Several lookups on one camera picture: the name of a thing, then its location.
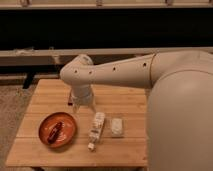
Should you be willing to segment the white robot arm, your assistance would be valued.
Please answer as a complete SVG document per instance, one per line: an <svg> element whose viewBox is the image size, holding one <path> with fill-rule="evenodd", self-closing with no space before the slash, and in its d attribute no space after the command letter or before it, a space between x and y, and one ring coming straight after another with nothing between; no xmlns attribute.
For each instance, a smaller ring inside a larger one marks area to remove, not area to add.
<svg viewBox="0 0 213 171"><path fill-rule="evenodd" d="M84 96L91 84L145 88L149 171L213 171L213 54L155 53L101 65L79 55L60 71Z"/></svg>

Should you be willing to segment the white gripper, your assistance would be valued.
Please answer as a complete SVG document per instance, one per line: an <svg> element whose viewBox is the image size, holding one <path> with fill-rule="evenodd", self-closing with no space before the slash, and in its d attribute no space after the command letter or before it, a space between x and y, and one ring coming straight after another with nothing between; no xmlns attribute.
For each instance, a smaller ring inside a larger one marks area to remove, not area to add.
<svg viewBox="0 0 213 171"><path fill-rule="evenodd" d="M93 91L90 85L73 86L71 89L71 98L73 102L73 113L77 113L80 105L75 102L90 102L88 107L91 111L96 113L96 104L93 99Z"/></svg>

